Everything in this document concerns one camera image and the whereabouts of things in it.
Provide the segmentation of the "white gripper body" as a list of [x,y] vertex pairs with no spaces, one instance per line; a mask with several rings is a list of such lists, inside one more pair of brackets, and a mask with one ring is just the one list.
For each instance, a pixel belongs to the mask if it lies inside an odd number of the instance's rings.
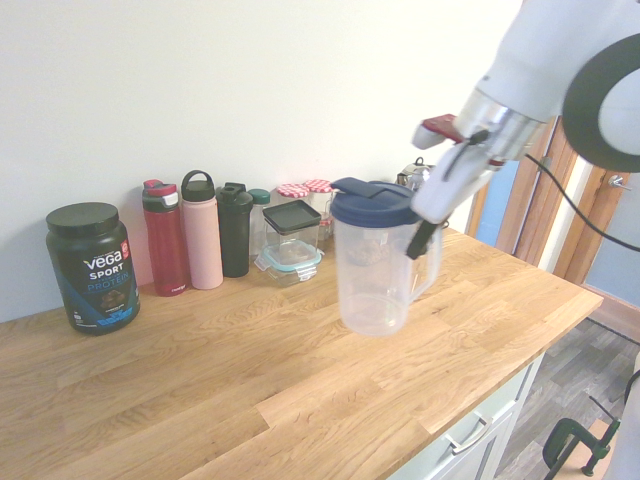
[[489,165],[490,160],[490,150],[485,142],[453,146],[414,194],[411,210],[430,224],[442,223],[489,182],[496,171]]

